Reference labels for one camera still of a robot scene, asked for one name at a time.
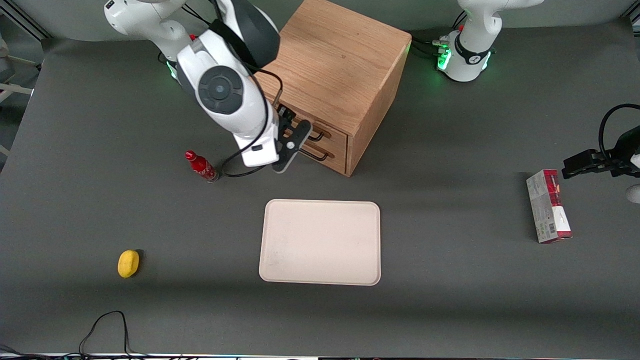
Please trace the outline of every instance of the gray wall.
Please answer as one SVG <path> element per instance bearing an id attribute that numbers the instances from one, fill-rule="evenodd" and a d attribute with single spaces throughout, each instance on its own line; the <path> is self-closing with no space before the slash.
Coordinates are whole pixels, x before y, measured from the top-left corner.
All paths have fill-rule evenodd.
<path id="1" fill-rule="evenodd" d="M 281 28 L 302 0 L 251 0 Z M 426 29 L 451 25 L 459 14 L 456 0 L 332 0 L 366 16 L 401 29 Z M 126 37 L 111 29 L 104 19 L 105 0 L 15 0 L 37 22 L 56 37 L 77 40 L 118 40 Z M 509 28 L 573 26 L 607 22 L 620 16 L 634 0 L 546 0 L 530 9 L 502 13 Z M 206 19 L 215 18 L 208 0 L 189 0 Z M 204 25 L 184 12 L 173 19 L 191 33 Z"/>

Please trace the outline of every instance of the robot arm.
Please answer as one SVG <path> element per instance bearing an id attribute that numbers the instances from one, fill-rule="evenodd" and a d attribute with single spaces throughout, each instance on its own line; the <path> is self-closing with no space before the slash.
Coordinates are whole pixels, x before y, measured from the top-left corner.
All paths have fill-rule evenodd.
<path id="1" fill-rule="evenodd" d="M 472 81 L 486 68 L 490 49 L 502 29 L 499 11 L 528 8 L 544 0 L 458 0 L 468 14 L 464 28 L 440 37 L 443 45 L 438 70 L 456 81 Z"/>
<path id="2" fill-rule="evenodd" d="M 109 0 L 104 13 L 117 31 L 147 38 L 160 48 L 185 91 L 233 133 L 240 148 L 236 154 L 247 167 L 272 164 L 274 171 L 284 172 L 312 126 L 303 120 L 293 128 L 291 111 L 276 113 L 248 69 L 277 57 L 280 35 L 273 21 L 248 0 L 211 0 L 219 19 L 191 41 L 182 25 L 166 20 L 185 1 Z"/>
<path id="3" fill-rule="evenodd" d="M 176 61 L 182 48 L 191 43 L 184 26 L 165 20 L 186 0 L 109 0 L 104 16 L 119 33 L 151 40 L 164 57 Z"/>
<path id="4" fill-rule="evenodd" d="M 565 179 L 590 172 L 607 171 L 613 177 L 627 175 L 640 178 L 640 126 L 622 134 L 613 149 L 606 150 L 604 147 L 605 125 L 615 111 L 623 108 L 640 110 L 640 105 L 621 104 L 609 110 L 602 119 L 598 132 L 600 151 L 589 149 L 565 159 L 564 169 L 562 169 Z M 631 202 L 640 204 L 640 184 L 631 186 L 627 190 L 627 198 Z"/>

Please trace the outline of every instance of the beige tray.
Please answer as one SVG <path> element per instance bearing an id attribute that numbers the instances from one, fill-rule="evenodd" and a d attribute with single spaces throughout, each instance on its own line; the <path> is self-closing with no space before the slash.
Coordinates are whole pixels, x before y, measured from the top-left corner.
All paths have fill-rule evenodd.
<path id="1" fill-rule="evenodd" d="M 260 277 L 372 286 L 380 280 L 380 209 L 373 202 L 269 201 Z"/>

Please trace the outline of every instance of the green light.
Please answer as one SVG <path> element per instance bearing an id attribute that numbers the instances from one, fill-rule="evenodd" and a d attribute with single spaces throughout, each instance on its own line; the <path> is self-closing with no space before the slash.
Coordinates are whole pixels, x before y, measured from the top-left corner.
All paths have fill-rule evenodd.
<path id="1" fill-rule="evenodd" d="M 167 67 L 169 68 L 169 70 L 171 71 L 171 77 L 172 77 L 173 79 L 177 79 L 177 78 L 178 78 L 178 76 L 176 75 L 176 73 L 175 73 L 175 72 L 173 72 L 173 67 L 171 67 L 171 65 L 169 65 L 169 62 L 166 62 L 166 66 L 167 66 Z"/>
<path id="2" fill-rule="evenodd" d="M 489 58 L 491 57 L 491 51 L 486 55 L 486 59 L 484 61 L 484 65 L 482 65 L 482 69 L 486 69 L 486 66 L 489 64 Z"/>
<path id="3" fill-rule="evenodd" d="M 438 68 L 440 70 L 446 69 L 449 64 L 449 59 L 451 59 L 451 50 L 447 49 L 444 54 L 440 55 L 440 59 L 438 59 Z"/>

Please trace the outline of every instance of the table surface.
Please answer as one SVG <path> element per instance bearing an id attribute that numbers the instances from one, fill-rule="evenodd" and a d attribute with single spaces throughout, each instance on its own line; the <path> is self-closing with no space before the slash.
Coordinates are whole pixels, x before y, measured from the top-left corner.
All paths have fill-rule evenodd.
<path id="1" fill-rule="evenodd" d="M 525 187 L 596 147 L 609 108 L 640 101 L 631 28 L 505 29 L 496 48 L 467 84 L 411 55 L 352 178 L 300 156 L 282 175 L 207 184 L 184 151 L 220 161 L 234 141 L 151 43 L 51 43 L 0 176 L 1 342 L 73 351 L 119 309 L 142 352 L 637 359 L 634 180 L 563 181 L 574 238 L 552 245 L 535 240 Z M 606 141 L 636 125 L 621 111 Z M 278 198 L 376 202 L 378 285 L 262 281 L 264 206 Z M 126 249 L 144 262 L 123 280 Z M 86 349 L 121 344 L 114 316 Z"/>

